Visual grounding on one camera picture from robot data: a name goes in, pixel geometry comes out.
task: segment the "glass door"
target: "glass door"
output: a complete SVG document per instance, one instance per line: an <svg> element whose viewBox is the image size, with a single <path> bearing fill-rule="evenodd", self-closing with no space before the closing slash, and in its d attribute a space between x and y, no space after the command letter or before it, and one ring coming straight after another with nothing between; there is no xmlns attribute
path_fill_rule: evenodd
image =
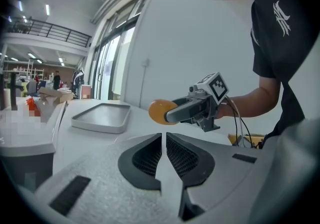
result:
<svg viewBox="0 0 320 224"><path fill-rule="evenodd" d="M91 63L91 69L90 69L90 77L89 77L89 85L91 85L91 87L93 86L93 82L94 82L94 75L95 75L95 68L96 68L97 58L98 58L98 50L96 50L94 52L93 57L92 57L92 63Z"/></svg>
<svg viewBox="0 0 320 224"><path fill-rule="evenodd" d="M124 40L121 44L120 50L117 54L115 68L112 78L111 85L111 95L109 95L110 100L120 100L122 80L125 71L125 64L127 59L127 54L129 50L129 46L134 35L135 27L130 28L129 30L123 32Z"/></svg>
<svg viewBox="0 0 320 224"><path fill-rule="evenodd" d="M105 59L105 55L108 49L108 43L105 44L99 54L99 59L98 59L98 63L96 65L96 71L95 71L95 80L94 80L94 99L99 99L99 92L100 92L100 85L101 85L101 76L102 76L102 63L103 60Z"/></svg>
<svg viewBox="0 0 320 224"><path fill-rule="evenodd" d="M102 72L101 72L101 82L100 82L100 95L99 99L101 100L108 100L108 95L109 95L109 85L110 85L110 77L112 73L112 67L113 67L113 62L115 58L115 54L117 52L118 46L119 46L119 41L120 41L120 35L118 35L116 38L114 38L110 43L109 43L109 48L107 50L107 53L105 55L103 64L101 66Z"/></svg>

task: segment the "black vent grille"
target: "black vent grille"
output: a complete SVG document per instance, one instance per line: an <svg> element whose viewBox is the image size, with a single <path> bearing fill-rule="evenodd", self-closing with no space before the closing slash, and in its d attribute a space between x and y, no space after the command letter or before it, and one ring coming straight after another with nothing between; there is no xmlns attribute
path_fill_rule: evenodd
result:
<svg viewBox="0 0 320 224"><path fill-rule="evenodd" d="M180 178L193 170L199 163L199 157L194 152L178 144L169 136L166 139L166 148L167 156Z"/></svg>
<svg viewBox="0 0 320 224"><path fill-rule="evenodd" d="M75 205L89 182L88 177L76 176L50 203L50 207L63 216L66 216Z"/></svg>
<svg viewBox="0 0 320 224"><path fill-rule="evenodd" d="M157 139L136 152L132 157L132 163L140 171L155 177L161 156L161 139Z"/></svg>

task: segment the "yellow object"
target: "yellow object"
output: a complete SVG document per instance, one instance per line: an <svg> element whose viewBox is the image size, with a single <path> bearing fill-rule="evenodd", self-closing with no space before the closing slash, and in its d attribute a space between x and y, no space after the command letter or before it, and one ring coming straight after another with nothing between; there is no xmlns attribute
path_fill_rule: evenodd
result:
<svg viewBox="0 0 320 224"><path fill-rule="evenodd" d="M229 141L231 142L231 144L236 143L236 135L235 134L229 134L228 135ZM244 136L244 138L250 142L250 137L249 136ZM263 136L251 136L251 140L252 140L252 145L253 146L257 146L259 142L262 142L264 140Z"/></svg>
<svg viewBox="0 0 320 224"><path fill-rule="evenodd" d="M22 83L21 83L21 85L23 86L23 91L21 92L21 96L18 96L18 95L17 95L17 97L24 97L25 94L28 93L27 84L28 84L28 82L22 82Z"/></svg>
<svg viewBox="0 0 320 224"><path fill-rule="evenodd" d="M149 106L149 116L158 124L167 126L176 125L176 122L167 122L165 120L165 113L176 107L178 105L170 100L156 99Z"/></svg>

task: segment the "orange ball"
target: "orange ball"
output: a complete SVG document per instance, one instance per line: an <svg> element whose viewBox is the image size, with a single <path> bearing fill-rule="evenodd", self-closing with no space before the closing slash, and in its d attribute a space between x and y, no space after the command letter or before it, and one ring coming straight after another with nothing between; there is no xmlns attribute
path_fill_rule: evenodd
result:
<svg viewBox="0 0 320 224"><path fill-rule="evenodd" d="M178 105L170 100L156 99L149 106L149 116L158 124L167 126L176 125L177 122L167 122L165 120L165 113L176 107Z"/></svg>

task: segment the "cable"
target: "cable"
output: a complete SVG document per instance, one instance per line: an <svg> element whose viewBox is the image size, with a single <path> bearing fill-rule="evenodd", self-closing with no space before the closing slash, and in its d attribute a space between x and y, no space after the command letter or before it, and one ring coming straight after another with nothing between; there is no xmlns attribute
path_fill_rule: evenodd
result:
<svg viewBox="0 0 320 224"><path fill-rule="evenodd" d="M142 98L142 91L144 89L144 83L145 83L145 76L146 76L146 69L147 67L145 66L144 67L144 70L143 70L143 76L142 76L142 85L141 85L141 91L140 91L140 99L139 99L139 108L141 108L141 98Z"/></svg>
<svg viewBox="0 0 320 224"><path fill-rule="evenodd" d="M237 146L239 147L239 143L238 143L238 125L237 125L237 120L236 120L236 112L234 109L232 109L233 112L233 117L234 117L234 123L235 123L235 141Z"/></svg>
<svg viewBox="0 0 320 224"><path fill-rule="evenodd" d="M233 106L234 106L234 108L235 108L235 111L236 111L236 113L238 114L239 123L240 123L241 137L242 137L242 143L243 143L243 147L246 148L246 146L245 146L245 141L244 141L244 138L245 138L245 137L244 137L244 131L243 131L243 129L242 129L241 116L240 116L239 110L238 110L236 104L234 103L234 101L233 101L231 98L229 98L228 96L225 96L225 98L227 99L228 102L229 102L229 101L232 102L232 104L233 104Z"/></svg>
<svg viewBox="0 0 320 224"><path fill-rule="evenodd" d="M225 102L222 102L220 104L230 106L228 103L225 103ZM236 120L236 111L232 106L230 106L230 107L231 107L232 112L233 112L234 123L235 123L235 141L236 141L237 146L239 147L239 143L238 143L238 125L237 125L237 120Z"/></svg>
<svg viewBox="0 0 320 224"><path fill-rule="evenodd" d="M237 113L238 113L238 116L239 116L239 112L231 105L231 103L230 103L230 101L232 101L232 103L233 103L233 105L237 108L237 106L236 106L236 104L234 103L234 101L232 100L232 99L230 99L228 96L226 96L226 100L228 101L228 105L232 108L232 111L233 111L233 113L236 111ZM247 132L248 132L248 134L249 134L249 138L250 138L250 144L251 144L251 148L253 148L254 146L253 146L253 144L252 144L252 138L251 138L251 134L250 134L250 132L249 132L249 129L248 129L248 127L247 127L247 125L246 125L246 123L243 121L243 119L239 116L239 119L240 119L240 128L242 128L242 123L244 124L244 126L245 126L245 128L246 128L246 130L247 130Z"/></svg>

